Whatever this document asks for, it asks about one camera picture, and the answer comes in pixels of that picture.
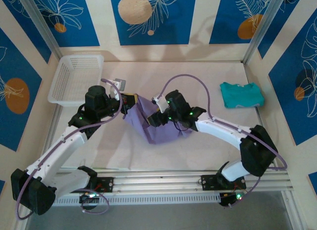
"white plastic basket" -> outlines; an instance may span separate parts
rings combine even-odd
[[[88,88],[100,84],[104,57],[100,54],[74,54],[60,59],[48,100],[62,106],[85,103]]]

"white table surface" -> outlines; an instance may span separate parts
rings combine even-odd
[[[217,62],[105,62],[103,78],[126,80],[124,92],[151,99],[166,81],[178,74],[192,74],[203,80],[211,94],[211,113],[230,122],[254,127],[259,123],[254,108],[227,109],[219,85],[247,84],[242,63]],[[204,88],[191,78],[177,78],[165,94],[178,89],[191,106],[207,108]],[[64,131],[78,107],[64,107],[54,140]],[[218,170],[226,161],[239,158],[230,144],[207,134],[193,132],[188,138],[160,145],[148,144],[122,120],[122,114],[101,126],[63,167],[86,165],[120,170]]]

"teal t-shirt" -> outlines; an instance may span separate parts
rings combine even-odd
[[[223,103],[226,108],[256,107],[264,105],[264,97],[255,83],[247,85],[220,84]]]

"purple cloth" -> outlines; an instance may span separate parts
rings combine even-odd
[[[150,100],[138,96],[138,102],[128,110],[128,114],[123,117],[123,120],[129,123],[150,144],[171,142],[180,136],[187,137],[191,133],[191,130],[177,130],[173,122],[159,127],[150,126],[146,119],[157,109],[158,106]],[[180,130],[185,130],[181,124],[176,124],[176,126]]]

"white wall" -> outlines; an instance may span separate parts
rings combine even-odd
[[[196,0],[188,45],[120,46],[110,0],[86,0],[100,47],[65,47],[73,51],[101,51],[105,61],[242,60],[249,44],[209,45],[220,0]]]
[[[248,66],[251,82],[260,85],[265,96],[261,118],[288,163],[288,173],[309,229],[317,229],[317,196],[308,179],[308,174],[317,171],[317,137],[295,146],[268,74],[316,10],[316,2],[300,0],[263,60],[256,52]]]
[[[0,145],[0,180],[5,181],[5,186],[0,196],[0,223],[1,229],[4,230],[9,229],[13,221],[15,221],[15,201],[12,198],[10,176],[16,168],[24,170],[40,156],[49,129],[54,106],[48,103],[47,95],[57,67],[57,60],[51,56],[49,63],[45,63],[1,0],[0,15],[0,28],[42,78],[42,83],[18,150],[14,152]]]

